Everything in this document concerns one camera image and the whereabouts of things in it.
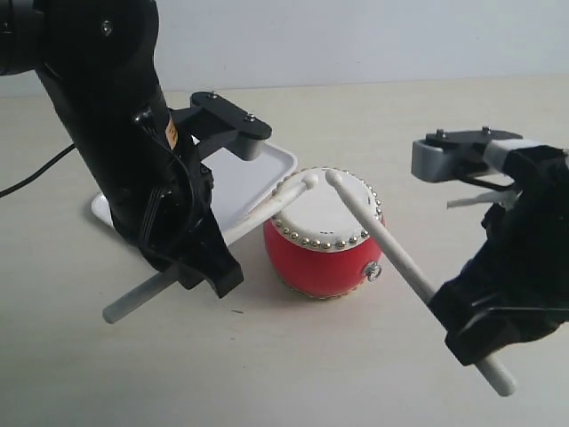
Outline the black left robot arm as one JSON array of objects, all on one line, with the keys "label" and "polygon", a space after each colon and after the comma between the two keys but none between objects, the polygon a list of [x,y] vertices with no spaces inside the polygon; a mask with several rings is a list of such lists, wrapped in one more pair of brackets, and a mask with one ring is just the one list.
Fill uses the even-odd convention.
[{"label": "black left robot arm", "polygon": [[194,136],[193,109],[170,109],[154,55],[153,1],[4,1],[1,72],[36,73],[108,201],[118,234],[185,287],[219,297],[244,279],[212,211],[204,158],[233,142],[226,126]]}]

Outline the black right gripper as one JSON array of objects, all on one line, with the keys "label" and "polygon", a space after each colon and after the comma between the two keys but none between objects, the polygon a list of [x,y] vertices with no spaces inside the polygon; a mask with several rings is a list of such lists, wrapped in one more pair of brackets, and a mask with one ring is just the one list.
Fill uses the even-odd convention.
[{"label": "black right gripper", "polygon": [[567,153],[489,144],[482,158],[512,180],[514,196],[508,206],[492,205],[482,221],[485,243],[428,303],[464,366],[545,338],[568,321]]}]

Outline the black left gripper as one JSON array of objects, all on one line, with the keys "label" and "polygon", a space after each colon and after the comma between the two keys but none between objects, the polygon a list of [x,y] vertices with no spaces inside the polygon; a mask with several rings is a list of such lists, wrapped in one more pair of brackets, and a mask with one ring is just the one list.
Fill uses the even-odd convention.
[{"label": "black left gripper", "polygon": [[[128,185],[110,198],[111,218],[156,270],[153,287],[193,289],[207,280],[220,299],[227,296],[244,274],[212,212],[212,171],[195,144],[182,140],[171,147],[165,136],[144,133],[132,166]],[[199,248],[202,274],[180,264]]]}]

